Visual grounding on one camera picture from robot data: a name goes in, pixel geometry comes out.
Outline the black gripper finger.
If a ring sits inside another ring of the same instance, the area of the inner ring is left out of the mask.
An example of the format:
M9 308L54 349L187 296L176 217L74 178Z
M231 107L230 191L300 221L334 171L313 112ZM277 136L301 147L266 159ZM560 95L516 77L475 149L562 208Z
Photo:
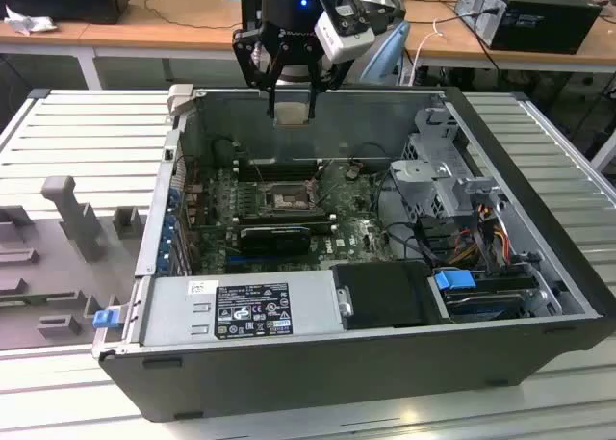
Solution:
M269 54L268 68L263 71L253 60L256 48L265 48ZM269 117L274 117L276 84L283 68L289 61L290 43L286 36L280 37L280 29L263 24L251 31L236 30L233 33L232 48L246 84L268 95Z
M308 118L313 119L316 114L317 97L320 93L337 90L347 77L354 61L349 60L334 64L329 70L321 73L317 62L307 65L310 80L310 96L308 103Z

